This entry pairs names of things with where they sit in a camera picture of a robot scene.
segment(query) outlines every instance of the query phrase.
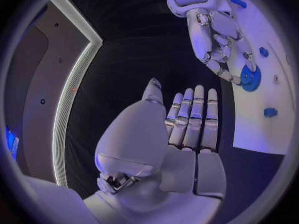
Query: led light strip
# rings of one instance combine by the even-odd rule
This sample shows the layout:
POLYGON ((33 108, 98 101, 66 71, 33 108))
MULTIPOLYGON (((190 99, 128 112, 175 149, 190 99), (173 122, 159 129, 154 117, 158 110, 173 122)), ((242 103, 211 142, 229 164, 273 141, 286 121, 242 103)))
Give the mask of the led light strip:
POLYGON ((85 72, 87 71, 98 50, 102 46, 103 41, 93 29, 93 27, 69 0, 51 0, 51 2, 54 3, 54 5, 90 41, 90 43, 87 45, 87 47, 84 49, 84 51, 76 61, 71 73, 66 80, 57 106, 53 126, 52 158, 55 179, 58 185, 67 187, 64 162, 67 123, 75 96, 77 94, 77 88, 80 86, 85 72))

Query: white panel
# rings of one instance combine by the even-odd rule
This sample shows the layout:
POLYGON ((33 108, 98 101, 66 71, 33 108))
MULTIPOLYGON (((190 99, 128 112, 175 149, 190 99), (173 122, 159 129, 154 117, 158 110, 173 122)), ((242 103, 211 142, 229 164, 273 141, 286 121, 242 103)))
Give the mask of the white panel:
MULTIPOLYGON (((258 152, 285 154, 293 133, 296 106, 291 68, 271 23, 253 2, 243 1, 247 3, 246 9, 234 3, 232 9, 253 48, 262 80, 254 92, 246 92, 242 87, 233 85, 236 112, 233 146, 258 152), (268 57, 259 53, 260 47, 269 51, 268 57), (274 75, 279 77, 278 83, 274 81, 274 75), (265 118, 265 108, 277 109, 278 115, 265 118)), ((231 73, 240 75, 244 64, 242 55, 233 49, 228 62, 231 73)))

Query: white pegboard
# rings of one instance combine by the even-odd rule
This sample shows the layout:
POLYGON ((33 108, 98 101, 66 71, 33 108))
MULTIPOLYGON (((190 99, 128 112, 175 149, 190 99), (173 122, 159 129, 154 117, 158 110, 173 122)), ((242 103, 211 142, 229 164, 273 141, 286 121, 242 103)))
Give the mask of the white pegboard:
MULTIPOLYGON (((236 113, 233 146, 258 152, 285 154, 294 131, 296 107, 291 68, 270 21, 253 1, 242 1, 247 3, 247 8, 231 2, 230 4, 234 18, 253 48, 262 80, 254 92, 247 92, 242 87, 233 85, 236 113), (260 54, 260 47, 269 51, 268 57, 260 54), (274 80, 275 75, 278 76, 278 82, 274 80), (278 115, 272 118, 264 117, 265 108, 277 109, 278 115)), ((244 64, 242 54, 233 49, 228 62, 231 73, 240 76, 244 64)))

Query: blue gear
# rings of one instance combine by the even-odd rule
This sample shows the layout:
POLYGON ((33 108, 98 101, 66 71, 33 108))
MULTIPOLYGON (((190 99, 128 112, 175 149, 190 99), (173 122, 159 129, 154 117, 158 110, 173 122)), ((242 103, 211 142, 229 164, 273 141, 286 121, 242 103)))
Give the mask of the blue gear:
POLYGON ((261 83, 261 70, 257 66, 255 72, 249 70, 245 65, 241 72, 241 85, 245 91, 252 92, 255 91, 261 83))

